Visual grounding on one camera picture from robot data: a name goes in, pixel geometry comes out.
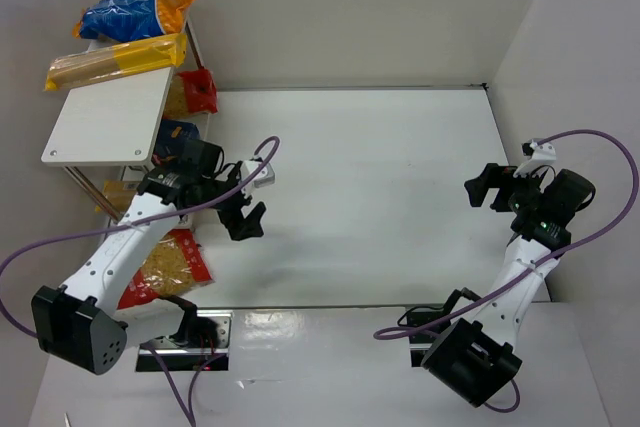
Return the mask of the red fusilli pasta bag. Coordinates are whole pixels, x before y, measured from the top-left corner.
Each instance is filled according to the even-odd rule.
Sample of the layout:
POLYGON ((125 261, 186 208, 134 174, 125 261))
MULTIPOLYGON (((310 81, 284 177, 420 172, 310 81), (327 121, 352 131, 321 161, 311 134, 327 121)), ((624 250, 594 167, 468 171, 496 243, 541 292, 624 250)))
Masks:
POLYGON ((212 281, 213 275, 193 233, 174 229, 153 248, 133 276, 119 300, 118 309, 181 295, 212 281))

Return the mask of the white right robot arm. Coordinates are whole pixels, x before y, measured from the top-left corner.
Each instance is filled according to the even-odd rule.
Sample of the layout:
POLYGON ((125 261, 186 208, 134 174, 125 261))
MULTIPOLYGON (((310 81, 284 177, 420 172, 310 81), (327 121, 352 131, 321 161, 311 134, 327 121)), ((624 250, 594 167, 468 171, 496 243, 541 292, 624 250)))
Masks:
POLYGON ((474 407, 485 404, 518 373, 522 362, 515 345, 525 313, 559 263, 555 250, 571 242, 569 222, 596 192, 590 181, 567 169, 555 174, 549 185, 543 185, 542 177, 540 169, 519 177, 513 166, 489 163, 464 184, 473 207, 496 190, 490 207, 514 213, 514 235, 491 287, 498 296, 448 322, 421 365, 474 407))

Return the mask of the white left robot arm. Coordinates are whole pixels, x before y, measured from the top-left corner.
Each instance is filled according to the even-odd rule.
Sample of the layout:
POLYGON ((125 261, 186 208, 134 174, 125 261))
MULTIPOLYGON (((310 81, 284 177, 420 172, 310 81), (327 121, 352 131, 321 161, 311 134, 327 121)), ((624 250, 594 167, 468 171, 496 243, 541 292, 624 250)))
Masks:
POLYGON ((31 300, 40 348, 95 375, 108 372, 129 347, 160 337, 178 345, 201 340, 211 345, 214 322, 192 302, 176 295, 118 309, 134 275, 158 243, 188 214, 212 208, 234 241, 263 236, 263 202, 252 206, 255 189, 271 185, 268 157, 254 155, 218 168, 223 149, 189 140, 182 155, 147 173, 129 209, 85 264, 59 287, 41 287, 31 300))

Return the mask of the dark blue pasta box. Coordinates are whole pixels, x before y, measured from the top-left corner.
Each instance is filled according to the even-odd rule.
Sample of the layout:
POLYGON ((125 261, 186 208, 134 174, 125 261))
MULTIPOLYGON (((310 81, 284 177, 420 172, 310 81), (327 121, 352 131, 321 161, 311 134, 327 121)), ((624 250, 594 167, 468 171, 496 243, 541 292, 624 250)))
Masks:
POLYGON ((180 157, 186 141, 199 138, 200 132, 194 123, 162 119, 153 148, 152 163, 158 166, 180 157))

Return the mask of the yellow pasta bag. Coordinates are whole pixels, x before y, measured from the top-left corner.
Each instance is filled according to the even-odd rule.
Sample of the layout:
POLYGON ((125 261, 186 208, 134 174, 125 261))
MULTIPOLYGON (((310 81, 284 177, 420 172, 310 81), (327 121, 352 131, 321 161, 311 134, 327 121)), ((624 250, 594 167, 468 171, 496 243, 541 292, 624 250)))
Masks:
POLYGON ((107 180, 103 183, 102 194, 119 214, 124 214, 137 194, 139 184, 139 181, 107 180))

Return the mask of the red pasta bag on shelf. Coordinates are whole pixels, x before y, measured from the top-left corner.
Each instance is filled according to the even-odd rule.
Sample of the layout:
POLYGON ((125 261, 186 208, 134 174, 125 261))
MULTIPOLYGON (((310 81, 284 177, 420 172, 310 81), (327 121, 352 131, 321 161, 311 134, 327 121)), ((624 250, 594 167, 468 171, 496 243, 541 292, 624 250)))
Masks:
POLYGON ((209 70, 201 68, 173 76, 165 101, 164 118, 180 120, 217 111, 217 89, 209 70))

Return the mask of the white metal shelf unit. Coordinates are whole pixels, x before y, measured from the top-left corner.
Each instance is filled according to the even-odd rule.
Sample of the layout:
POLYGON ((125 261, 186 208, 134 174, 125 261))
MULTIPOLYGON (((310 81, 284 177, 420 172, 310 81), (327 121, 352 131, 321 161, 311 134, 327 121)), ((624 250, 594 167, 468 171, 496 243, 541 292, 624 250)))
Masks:
MULTIPOLYGON (((86 51, 116 45, 93 40, 86 51)), ((63 169, 112 221, 121 219, 83 167, 128 167, 146 173, 176 68, 64 89, 58 118, 41 162, 63 169)))

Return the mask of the blue orange pasta bag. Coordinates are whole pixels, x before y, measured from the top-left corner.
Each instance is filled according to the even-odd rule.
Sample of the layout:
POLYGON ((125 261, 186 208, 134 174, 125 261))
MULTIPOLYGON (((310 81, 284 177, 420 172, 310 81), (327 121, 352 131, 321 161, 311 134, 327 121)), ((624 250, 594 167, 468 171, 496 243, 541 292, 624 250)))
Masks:
POLYGON ((73 36, 126 43, 180 33, 195 0, 100 0, 86 9, 73 36))

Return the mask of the yellow spaghetti packet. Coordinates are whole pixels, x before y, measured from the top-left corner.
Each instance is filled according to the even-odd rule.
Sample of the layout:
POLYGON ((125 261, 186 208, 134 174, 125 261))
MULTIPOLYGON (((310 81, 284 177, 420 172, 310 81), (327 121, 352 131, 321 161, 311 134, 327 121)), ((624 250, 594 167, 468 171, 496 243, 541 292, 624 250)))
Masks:
POLYGON ((170 34, 120 43, 55 59, 45 91, 93 85, 163 68, 177 68, 186 58, 187 35, 170 34))

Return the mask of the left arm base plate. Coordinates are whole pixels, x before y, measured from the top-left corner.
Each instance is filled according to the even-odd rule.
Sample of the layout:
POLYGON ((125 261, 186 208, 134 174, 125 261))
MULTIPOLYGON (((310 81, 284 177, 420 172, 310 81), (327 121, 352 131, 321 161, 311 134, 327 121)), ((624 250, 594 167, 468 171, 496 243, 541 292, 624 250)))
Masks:
POLYGON ((188 340, 157 337, 149 342, 170 372, 196 372, 207 361, 205 371, 227 371, 232 330, 231 310, 199 309, 203 329, 188 340))

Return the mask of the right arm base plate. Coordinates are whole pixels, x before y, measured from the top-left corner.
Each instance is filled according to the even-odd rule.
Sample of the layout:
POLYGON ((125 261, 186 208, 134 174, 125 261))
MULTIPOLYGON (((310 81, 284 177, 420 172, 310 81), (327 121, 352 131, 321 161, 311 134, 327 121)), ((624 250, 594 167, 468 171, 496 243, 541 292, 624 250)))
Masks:
MULTIPOLYGON (((417 328, 423 324, 436 321, 441 317, 479 299, 480 296, 478 294, 467 288, 462 288, 461 290, 456 289, 442 304, 422 304, 407 308, 397 319, 396 325, 398 327, 417 328)), ((419 368, 421 366, 424 356, 436 340, 434 334, 444 332, 450 325, 451 322, 446 321, 409 337, 412 368, 419 368)))

